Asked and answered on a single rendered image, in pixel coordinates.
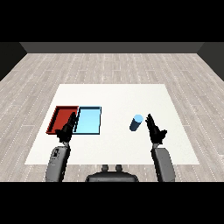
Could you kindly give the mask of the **light blue shallow open box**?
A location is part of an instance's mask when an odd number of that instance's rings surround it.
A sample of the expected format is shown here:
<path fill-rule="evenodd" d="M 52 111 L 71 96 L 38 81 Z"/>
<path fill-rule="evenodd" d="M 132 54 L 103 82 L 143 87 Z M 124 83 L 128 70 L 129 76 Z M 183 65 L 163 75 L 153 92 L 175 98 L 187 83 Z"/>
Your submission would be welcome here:
<path fill-rule="evenodd" d="M 81 106 L 73 128 L 74 135 L 99 135 L 102 108 L 98 106 Z"/>

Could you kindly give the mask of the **dark grey robot body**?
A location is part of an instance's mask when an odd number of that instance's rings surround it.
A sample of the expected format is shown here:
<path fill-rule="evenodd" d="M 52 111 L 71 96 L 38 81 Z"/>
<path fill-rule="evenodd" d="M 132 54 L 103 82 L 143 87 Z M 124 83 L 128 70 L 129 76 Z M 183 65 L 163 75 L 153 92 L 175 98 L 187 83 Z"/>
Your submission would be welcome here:
<path fill-rule="evenodd" d="M 88 175 L 86 182 L 138 182 L 138 177 L 124 172 L 120 164 L 115 166 L 115 171 L 109 171 L 109 166 L 104 164 L 100 172 Z"/>

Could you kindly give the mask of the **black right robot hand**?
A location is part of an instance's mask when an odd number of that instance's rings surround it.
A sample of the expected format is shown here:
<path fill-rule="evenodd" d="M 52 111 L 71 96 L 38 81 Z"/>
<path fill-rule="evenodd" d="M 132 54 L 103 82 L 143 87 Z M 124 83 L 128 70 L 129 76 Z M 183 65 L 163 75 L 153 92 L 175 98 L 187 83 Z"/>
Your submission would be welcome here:
<path fill-rule="evenodd" d="M 155 124 L 151 114 L 148 114 L 146 117 L 147 128 L 150 133 L 150 140 L 153 144 L 162 144 L 165 136 L 167 134 L 167 130 L 160 130 L 159 127 Z"/>

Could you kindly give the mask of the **red shallow open box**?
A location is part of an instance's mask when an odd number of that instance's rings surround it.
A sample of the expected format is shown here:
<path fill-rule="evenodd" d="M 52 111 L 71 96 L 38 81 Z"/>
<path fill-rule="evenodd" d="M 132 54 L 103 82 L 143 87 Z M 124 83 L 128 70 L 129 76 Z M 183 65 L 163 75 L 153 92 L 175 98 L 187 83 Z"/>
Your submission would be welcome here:
<path fill-rule="evenodd" d="M 48 135 L 55 135 L 55 130 L 61 130 L 68 122 L 70 115 L 73 112 L 77 113 L 78 108 L 78 106 L 57 106 L 45 133 Z"/>

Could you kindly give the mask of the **small blue can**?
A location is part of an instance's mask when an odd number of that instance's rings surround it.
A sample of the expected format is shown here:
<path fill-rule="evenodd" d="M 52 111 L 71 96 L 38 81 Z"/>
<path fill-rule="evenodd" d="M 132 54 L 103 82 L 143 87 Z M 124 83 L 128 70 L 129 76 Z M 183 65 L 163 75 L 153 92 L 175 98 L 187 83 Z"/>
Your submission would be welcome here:
<path fill-rule="evenodd" d="M 136 131 L 138 129 L 138 127 L 140 126 L 140 124 L 142 123 L 143 119 L 144 118 L 142 115 L 135 115 L 132 119 L 129 129 L 131 131 Z"/>

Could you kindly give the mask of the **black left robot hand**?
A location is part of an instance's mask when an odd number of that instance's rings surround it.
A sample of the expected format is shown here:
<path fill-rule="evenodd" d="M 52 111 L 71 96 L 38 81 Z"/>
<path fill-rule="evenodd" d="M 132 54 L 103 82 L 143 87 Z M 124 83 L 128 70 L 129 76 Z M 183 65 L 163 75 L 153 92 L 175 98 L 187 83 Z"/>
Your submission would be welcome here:
<path fill-rule="evenodd" d="M 62 129 L 55 130 L 57 138 L 59 139 L 59 141 L 61 143 L 63 143 L 63 142 L 69 143 L 70 142 L 70 140 L 72 138 L 72 134 L 73 134 L 73 129 L 76 124 L 76 120 L 77 120 L 76 114 L 73 112 L 69 116 L 67 123 L 62 127 Z"/>

